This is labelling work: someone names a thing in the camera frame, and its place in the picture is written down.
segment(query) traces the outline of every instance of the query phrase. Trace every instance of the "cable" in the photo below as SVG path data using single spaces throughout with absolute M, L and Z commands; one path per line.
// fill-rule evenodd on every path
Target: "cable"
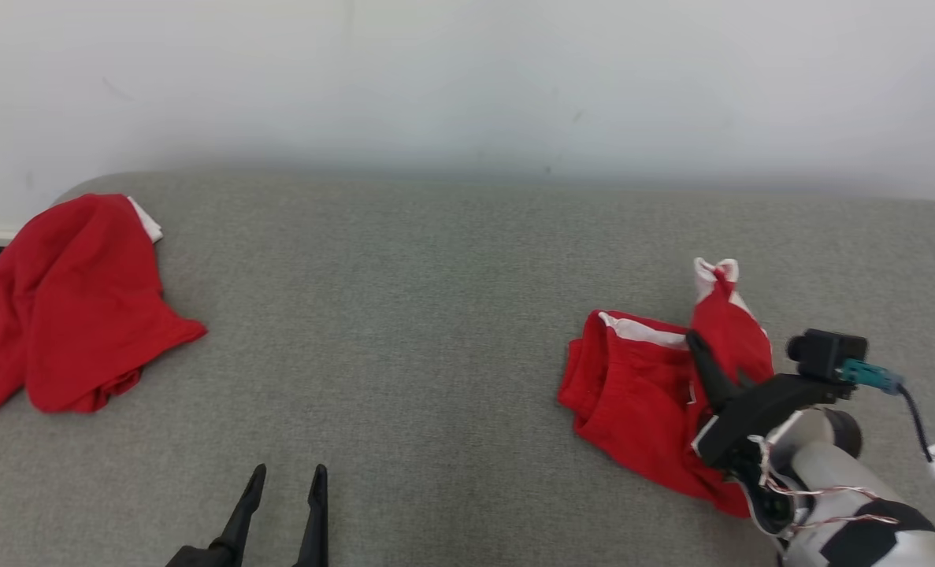
M 918 415 L 918 408 L 915 406 L 915 399 L 911 397 L 911 393 L 903 384 L 898 384 L 898 394 L 905 396 L 905 402 L 907 402 L 909 405 L 909 410 L 911 411 L 911 419 L 915 423 L 915 433 L 918 436 L 918 445 L 922 448 L 922 453 L 926 456 L 926 460 L 932 463 L 933 455 L 929 452 L 929 443 L 926 441 L 926 429 L 922 427 L 922 417 Z

